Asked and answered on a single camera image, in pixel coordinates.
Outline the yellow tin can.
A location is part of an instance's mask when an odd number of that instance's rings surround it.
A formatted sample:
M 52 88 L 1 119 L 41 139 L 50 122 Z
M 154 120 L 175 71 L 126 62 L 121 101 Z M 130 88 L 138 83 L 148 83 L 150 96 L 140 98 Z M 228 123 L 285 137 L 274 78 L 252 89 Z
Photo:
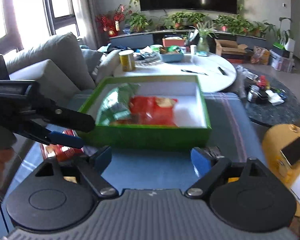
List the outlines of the yellow tin can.
M 122 70 L 124 72 L 131 72 L 135 70 L 135 60 L 133 50 L 123 50 L 119 52 Z

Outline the green snack bag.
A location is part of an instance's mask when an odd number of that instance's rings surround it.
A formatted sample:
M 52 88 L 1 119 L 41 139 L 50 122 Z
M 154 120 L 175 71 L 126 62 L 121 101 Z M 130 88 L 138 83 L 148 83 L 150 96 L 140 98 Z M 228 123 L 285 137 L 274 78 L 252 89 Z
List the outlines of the green snack bag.
M 139 84 L 122 83 L 110 90 L 97 112 L 96 124 L 109 126 L 115 121 L 130 118 L 129 102 L 140 88 Z

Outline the yellow round stool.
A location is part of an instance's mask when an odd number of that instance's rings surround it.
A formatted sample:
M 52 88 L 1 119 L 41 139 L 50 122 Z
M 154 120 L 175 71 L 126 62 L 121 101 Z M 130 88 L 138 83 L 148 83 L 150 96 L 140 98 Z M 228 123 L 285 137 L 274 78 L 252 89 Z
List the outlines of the yellow round stool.
M 297 201 L 295 215 L 300 217 L 300 161 L 290 166 L 281 150 L 300 137 L 300 127 L 293 124 L 275 125 L 268 129 L 262 149 L 269 169 L 294 195 Z

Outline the red flower decoration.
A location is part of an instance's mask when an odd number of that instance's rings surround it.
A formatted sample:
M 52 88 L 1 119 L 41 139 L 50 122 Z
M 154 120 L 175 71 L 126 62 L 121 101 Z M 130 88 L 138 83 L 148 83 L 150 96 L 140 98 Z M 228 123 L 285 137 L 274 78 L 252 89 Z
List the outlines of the red flower decoration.
M 120 23 L 131 13 L 130 7 L 120 4 L 115 10 L 107 14 L 95 16 L 95 22 L 109 37 L 115 37 L 120 32 Z

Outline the red lion snack bag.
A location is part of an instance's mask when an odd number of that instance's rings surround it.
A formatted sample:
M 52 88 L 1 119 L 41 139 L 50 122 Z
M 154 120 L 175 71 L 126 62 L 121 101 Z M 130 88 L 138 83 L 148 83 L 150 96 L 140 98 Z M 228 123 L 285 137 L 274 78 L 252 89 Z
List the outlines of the red lion snack bag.
M 66 142 L 66 146 L 60 144 L 39 144 L 44 160 L 56 158 L 59 162 L 63 162 L 84 153 L 84 141 L 82 138 L 77 136 L 74 130 L 66 129 L 62 132 L 62 136 L 61 132 L 53 132 L 53 134 L 57 135 L 59 141 L 61 140 L 62 142 Z

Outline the green cardboard box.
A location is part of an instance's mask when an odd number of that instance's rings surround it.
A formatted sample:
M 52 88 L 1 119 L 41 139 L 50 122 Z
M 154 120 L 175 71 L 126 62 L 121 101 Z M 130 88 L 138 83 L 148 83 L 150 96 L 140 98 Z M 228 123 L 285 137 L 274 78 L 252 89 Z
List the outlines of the green cardboard box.
M 212 131 L 198 77 L 107 77 L 79 110 L 95 127 L 77 134 L 87 145 L 146 150 L 189 150 Z

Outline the glass vase with plant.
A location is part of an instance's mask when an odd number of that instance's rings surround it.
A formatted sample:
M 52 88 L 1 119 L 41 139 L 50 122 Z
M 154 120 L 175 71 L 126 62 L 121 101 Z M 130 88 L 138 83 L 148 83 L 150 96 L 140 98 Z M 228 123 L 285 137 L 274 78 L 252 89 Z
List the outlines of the glass vase with plant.
M 212 38 L 212 33 L 215 31 L 215 24 L 213 20 L 207 20 L 205 22 L 198 22 L 196 24 L 196 30 L 198 31 L 199 40 L 197 43 L 197 54 L 200 56 L 207 56 L 210 52 L 210 47 L 207 41 L 207 37 Z

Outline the dark round side table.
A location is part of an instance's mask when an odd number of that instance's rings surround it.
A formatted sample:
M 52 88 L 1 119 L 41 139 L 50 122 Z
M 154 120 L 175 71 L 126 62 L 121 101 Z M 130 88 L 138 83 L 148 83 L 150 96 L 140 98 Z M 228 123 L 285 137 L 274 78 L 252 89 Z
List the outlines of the dark round side table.
M 283 103 L 272 104 L 266 92 L 262 92 L 256 101 L 243 100 L 250 120 L 256 124 L 271 127 L 278 124 L 294 124 L 300 119 L 300 102 L 294 93 L 278 79 L 263 72 L 250 69 L 249 72 L 264 76 L 270 84 L 270 90 L 279 94 Z

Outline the red snack bag in box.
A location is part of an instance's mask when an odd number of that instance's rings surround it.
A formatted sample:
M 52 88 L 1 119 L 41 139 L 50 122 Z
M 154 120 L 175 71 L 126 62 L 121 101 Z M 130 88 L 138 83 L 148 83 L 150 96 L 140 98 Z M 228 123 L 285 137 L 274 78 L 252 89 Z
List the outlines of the red snack bag in box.
M 130 118 L 111 125 L 155 125 L 176 127 L 174 107 L 178 99 L 158 96 L 134 96 L 130 99 Z

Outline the open cardboard box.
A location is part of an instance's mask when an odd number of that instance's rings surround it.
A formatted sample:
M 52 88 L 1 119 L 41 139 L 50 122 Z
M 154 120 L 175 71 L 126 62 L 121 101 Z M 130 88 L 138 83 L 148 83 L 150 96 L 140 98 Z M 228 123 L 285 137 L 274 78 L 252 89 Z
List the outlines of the open cardboard box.
M 246 44 L 238 44 L 232 40 L 218 40 L 216 43 L 216 55 L 245 55 L 248 46 Z

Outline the grey sofa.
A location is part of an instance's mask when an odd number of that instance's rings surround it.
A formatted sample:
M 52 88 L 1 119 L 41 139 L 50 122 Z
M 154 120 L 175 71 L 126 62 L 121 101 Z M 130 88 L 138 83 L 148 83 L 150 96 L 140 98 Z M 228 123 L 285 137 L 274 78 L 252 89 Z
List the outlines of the grey sofa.
M 6 61 L 11 80 L 37 81 L 40 92 L 56 102 L 95 89 L 119 64 L 119 50 L 104 54 L 82 49 L 72 33 L 51 36 Z

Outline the blue plastic basket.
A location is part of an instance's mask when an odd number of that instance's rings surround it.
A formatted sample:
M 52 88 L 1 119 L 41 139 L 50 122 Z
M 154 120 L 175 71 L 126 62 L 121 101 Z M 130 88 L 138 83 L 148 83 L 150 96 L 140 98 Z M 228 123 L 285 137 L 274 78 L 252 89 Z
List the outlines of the blue plastic basket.
M 180 62 L 184 58 L 182 49 L 179 46 L 161 47 L 159 50 L 162 62 Z

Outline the white round coffee table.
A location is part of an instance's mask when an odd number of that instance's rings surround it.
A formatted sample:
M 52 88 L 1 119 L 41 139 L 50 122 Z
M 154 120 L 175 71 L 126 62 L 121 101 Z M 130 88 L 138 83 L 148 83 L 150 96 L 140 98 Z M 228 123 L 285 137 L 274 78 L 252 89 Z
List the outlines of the white round coffee table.
M 115 77 L 196 75 L 204 93 L 221 92 L 230 87 L 237 77 L 234 66 L 213 53 L 207 56 L 185 54 L 180 62 L 166 63 L 161 60 L 139 62 L 131 72 L 124 72 L 119 65 L 113 75 Z

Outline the black remote control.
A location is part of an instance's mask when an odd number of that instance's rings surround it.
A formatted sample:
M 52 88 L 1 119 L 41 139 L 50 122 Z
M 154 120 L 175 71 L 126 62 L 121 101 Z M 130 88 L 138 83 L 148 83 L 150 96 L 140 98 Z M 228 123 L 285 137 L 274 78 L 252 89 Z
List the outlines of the black remote control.
M 222 75 L 227 76 L 227 73 L 221 67 L 218 67 L 218 70 L 222 73 Z

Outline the black pen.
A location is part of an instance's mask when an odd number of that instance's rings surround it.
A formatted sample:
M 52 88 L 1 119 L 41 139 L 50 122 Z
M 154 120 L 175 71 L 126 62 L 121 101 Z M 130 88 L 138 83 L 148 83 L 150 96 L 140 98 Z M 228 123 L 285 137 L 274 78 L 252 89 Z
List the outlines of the black pen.
M 181 71 L 185 72 L 185 73 L 192 73 L 192 74 L 197 74 L 197 75 L 206 75 L 206 76 L 208 76 L 206 73 L 194 72 L 194 71 L 186 70 L 186 69 L 181 69 Z

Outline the potted green plant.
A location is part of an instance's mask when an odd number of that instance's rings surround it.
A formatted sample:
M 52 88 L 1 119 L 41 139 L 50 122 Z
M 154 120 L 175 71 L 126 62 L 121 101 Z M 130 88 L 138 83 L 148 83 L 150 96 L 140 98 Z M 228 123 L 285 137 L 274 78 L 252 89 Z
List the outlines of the potted green plant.
M 132 33 L 141 33 L 153 25 L 153 21 L 148 19 L 144 14 L 134 12 L 128 15 L 126 23 L 129 24 Z

